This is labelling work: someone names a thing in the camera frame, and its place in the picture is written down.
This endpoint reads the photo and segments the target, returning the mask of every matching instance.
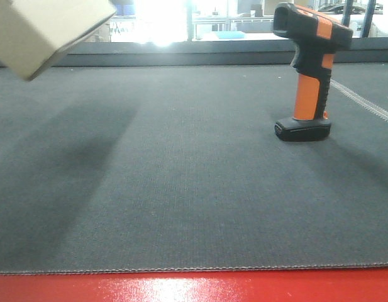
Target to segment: red edge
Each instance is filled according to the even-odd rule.
[[[0,276],[0,302],[388,302],[388,269]]]

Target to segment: barcode scanner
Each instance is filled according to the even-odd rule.
[[[280,3],[274,14],[274,34],[295,43],[291,65],[299,73],[294,114],[277,121],[275,133],[284,141],[323,140],[331,130],[325,106],[333,59],[337,50],[350,48],[353,31],[312,9]]]

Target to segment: scanner base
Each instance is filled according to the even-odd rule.
[[[331,121],[326,118],[296,120],[284,118],[275,124],[275,134],[286,142],[312,142],[324,140],[331,131]]]

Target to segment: conveyor belt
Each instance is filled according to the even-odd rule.
[[[388,111],[388,64],[333,79]],[[0,69],[0,274],[388,266],[388,122],[332,87],[330,137],[281,142],[296,83],[289,66]]]

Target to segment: cardboard box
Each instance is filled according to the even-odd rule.
[[[0,61],[31,81],[115,12],[108,0],[0,0]]]

